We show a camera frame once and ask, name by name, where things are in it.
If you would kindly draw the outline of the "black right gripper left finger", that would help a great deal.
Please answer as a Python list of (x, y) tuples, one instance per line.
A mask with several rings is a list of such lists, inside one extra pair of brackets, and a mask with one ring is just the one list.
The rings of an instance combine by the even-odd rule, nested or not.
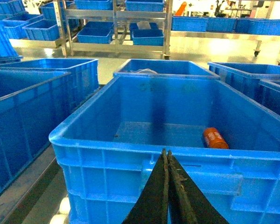
[(124, 224), (166, 224), (168, 222), (169, 170), (166, 149), (162, 150), (152, 173)]

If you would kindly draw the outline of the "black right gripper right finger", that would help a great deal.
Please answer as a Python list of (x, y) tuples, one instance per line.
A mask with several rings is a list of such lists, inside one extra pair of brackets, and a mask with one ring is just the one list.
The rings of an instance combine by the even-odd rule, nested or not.
[(227, 224), (169, 151), (169, 213), (172, 224)]

